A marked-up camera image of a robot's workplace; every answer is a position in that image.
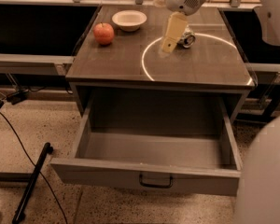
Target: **drawer handle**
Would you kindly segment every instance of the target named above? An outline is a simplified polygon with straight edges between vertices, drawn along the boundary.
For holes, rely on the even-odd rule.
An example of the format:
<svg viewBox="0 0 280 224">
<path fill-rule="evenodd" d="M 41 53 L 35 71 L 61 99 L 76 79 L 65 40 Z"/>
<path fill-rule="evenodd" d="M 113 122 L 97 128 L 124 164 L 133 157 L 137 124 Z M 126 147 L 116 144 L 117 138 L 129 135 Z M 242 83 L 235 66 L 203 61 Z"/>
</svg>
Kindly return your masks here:
<svg viewBox="0 0 280 224">
<path fill-rule="evenodd" d="M 169 189 L 174 184 L 174 179 L 170 176 L 168 185 L 150 184 L 150 183 L 143 182 L 142 175 L 140 175 L 139 183 L 141 186 L 146 187 L 146 188 Z"/>
</svg>

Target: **metal stand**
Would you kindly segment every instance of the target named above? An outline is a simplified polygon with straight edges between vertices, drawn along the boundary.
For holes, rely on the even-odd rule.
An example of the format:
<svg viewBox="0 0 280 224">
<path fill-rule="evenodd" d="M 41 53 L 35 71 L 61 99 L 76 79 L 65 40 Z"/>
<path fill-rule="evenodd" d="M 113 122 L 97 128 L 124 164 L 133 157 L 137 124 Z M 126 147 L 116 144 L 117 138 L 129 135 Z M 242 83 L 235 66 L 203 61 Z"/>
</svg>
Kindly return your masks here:
<svg viewBox="0 0 280 224">
<path fill-rule="evenodd" d="M 20 223 L 25 219 L 25 207 L 28 204 L 29 198 L 34 190 L 36 180 L 40 174 L 40 170 L 44 164 L 47 154 L 51 154 L 52 152 L 53 147 L 50 145 L 50 143 L 46 143 L 38 158 L 35 169 L 31 174 L 0 173 L 1 182 L 28 182 L 28 185 L 26 186 L 25 192 L 23 193 L 16 214 L 12 220 L 13 224 Z"/>
<path fill-rule="evenodd" d="M 280 91 L 272 98 L 268 106 L 264 109 L 261 115 L 254 114 L 238 114 L 236 117 L 239 120 L 255 121 L 268 123 L 274 119 L 273 112 L 280 105 Z"/>
</svg>

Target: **small object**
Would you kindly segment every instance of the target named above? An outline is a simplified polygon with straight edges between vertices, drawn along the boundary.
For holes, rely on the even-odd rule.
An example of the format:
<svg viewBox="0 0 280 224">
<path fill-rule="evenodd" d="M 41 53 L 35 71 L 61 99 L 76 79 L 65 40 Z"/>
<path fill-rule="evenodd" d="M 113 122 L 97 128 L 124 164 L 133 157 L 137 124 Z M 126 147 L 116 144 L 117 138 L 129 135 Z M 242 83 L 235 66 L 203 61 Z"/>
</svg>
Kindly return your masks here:
<svg viewBox="0 0 280 224">
<path fill-rule="evenodd" d="M 182 34 L 177 44 L 182 45 L 185 49 L 189 49 L 195 43 L 195 40 L 195 33 L 190 29 L 189 25 L 187 25 L 184 34 Z"/>
<path fill-rule="evenodd" d="M 109 45 L 114 38 L 114 30 L 109 23 L 96 24 L 93 28 L 93 34 L 95 40 L 103 46 Z"/>
<path fill-rule="evenodd" d="M 27 93 L 28 93 L 28 90 L 18 90 L 16 92 L 13 92 L 7 96 L 7 101 L 11 102 L 13 105 L 15 105 L 18 102 L 26 100 Z"/>
<path fill-rule="evenodd" d="M 114 14 L 112 21 L 118 25 L 122 31 L 134 32 L 147 21 L 147 15 L 141 11 L 124 10 Z"/>
</svg>

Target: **drawer front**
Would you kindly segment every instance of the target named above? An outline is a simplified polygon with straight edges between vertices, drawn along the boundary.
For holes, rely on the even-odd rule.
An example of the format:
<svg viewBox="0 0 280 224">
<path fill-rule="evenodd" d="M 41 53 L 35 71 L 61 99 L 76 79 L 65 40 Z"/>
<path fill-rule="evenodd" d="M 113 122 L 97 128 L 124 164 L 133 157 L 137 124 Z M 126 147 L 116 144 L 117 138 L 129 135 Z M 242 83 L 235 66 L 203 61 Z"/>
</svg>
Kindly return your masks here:
<svg viewBox="0 0 280 224">
<path fill-rule="evenodd" d="M 53 159 L 51 165 L 64 183 L 227 196 L 236 195 L 240 177 L 239 171 L 164 170 L 156 166 L 82 159 Z"/>
</svg>

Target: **drawer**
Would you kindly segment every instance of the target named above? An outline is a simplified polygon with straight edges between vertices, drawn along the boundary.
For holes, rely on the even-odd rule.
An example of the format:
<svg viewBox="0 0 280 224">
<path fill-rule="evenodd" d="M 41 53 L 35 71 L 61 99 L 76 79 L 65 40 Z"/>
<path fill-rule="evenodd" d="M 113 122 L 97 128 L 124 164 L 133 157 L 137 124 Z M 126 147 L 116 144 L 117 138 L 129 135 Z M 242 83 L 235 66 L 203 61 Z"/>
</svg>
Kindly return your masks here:
<svg viewBox="0 0 280 224">
<path fill-rule="evenodd" d="M 70 158 L 54 158 L 64 183 L 236 195 L 242 169 L 219 93 L 97 88 Z"/>
</svg>

